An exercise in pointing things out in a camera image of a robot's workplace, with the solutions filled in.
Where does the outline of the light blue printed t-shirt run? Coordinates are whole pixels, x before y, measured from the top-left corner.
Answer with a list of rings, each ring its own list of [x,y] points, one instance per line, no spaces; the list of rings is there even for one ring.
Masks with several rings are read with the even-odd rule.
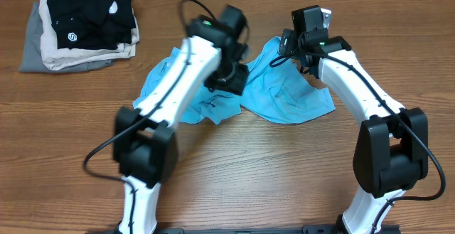
[[[241,96],[202,86],[183,113],[181,121],[197,124],[209,118],[214,124],[233,117],[245,108],[278,124],[300,124],[334,111],[329,89],[312,87],[291,60],[271,68],[278,54],[279,37],[268,41],[262,52],[247,64],[250,72]]]

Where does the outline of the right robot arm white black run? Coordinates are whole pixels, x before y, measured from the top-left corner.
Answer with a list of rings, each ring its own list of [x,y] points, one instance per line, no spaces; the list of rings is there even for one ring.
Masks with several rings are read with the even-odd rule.
[[[303,233],[398,233],[382,221],[428,173],[428,121],[419,108],[391,98],[363,69],[351,46],[326,29],[298,35],[284,29],[278,54],[300,60],[341,98],[359,124],[353,171],[359,184],[350,206],[331,225]]]

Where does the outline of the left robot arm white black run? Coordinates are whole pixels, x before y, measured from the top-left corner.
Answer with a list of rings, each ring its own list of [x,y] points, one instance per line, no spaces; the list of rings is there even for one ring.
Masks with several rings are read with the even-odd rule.
[[[238,38],[248,29],[243,14],[193,19],[179,55],[157,87],[136,109],[118,111],[113,158],[119,164],[125,201],[117,233],[156,230],[159,190],[178,159],[178,123],[201,86],[242,94],[249,72],[240,64],[247,44]]]

